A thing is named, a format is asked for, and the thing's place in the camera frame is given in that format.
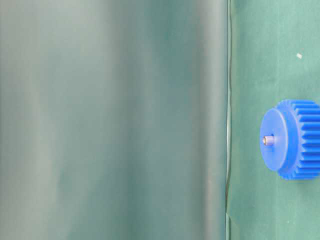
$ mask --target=metal pin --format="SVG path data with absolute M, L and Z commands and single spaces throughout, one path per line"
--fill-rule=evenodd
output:
M 262 141 L 265 146 L 272 146 L 275 143 L 275 137 L 274 136 L 264 136 Z

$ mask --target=plastic gear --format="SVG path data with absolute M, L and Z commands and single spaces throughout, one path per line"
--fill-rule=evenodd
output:
M 266 137 L 272 139 L 267 144 Z M 260 150 L 267 167 L 287 180 L 320 173 L 320 106 L 311 100 L 283 100 L 263 117 Z

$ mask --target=green cloth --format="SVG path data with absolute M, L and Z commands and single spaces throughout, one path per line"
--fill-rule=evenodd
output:
M 283 99 L 320 103 L 320 2 L 232 0 L 230 9 L 229 237 L 319 239 L 320 178 L 287 181 L 270 171 L 259 131 L 265 112 Z
M 0 240 L 224 239 L 226 8 L 0 0 Z

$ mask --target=green backdrop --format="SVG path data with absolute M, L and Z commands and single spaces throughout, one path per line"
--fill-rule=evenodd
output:
M 232 240 L 320 238 L 320 179 L 286 181 L 259 149 L 268 109 L 283 99 L 320 103 L 319 11 L 316 0 L 230 1 Z
M 0 0 L 0 239 L 224 239 L 227 13 Z

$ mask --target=gear teeth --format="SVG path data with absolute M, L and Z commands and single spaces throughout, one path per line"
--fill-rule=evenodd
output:
M 290 107 L 298 121 L 300 159 L 284 179 L 313 179 L 320 173 L 320 106 L 310 100 L 284 100 L 277 107 Z

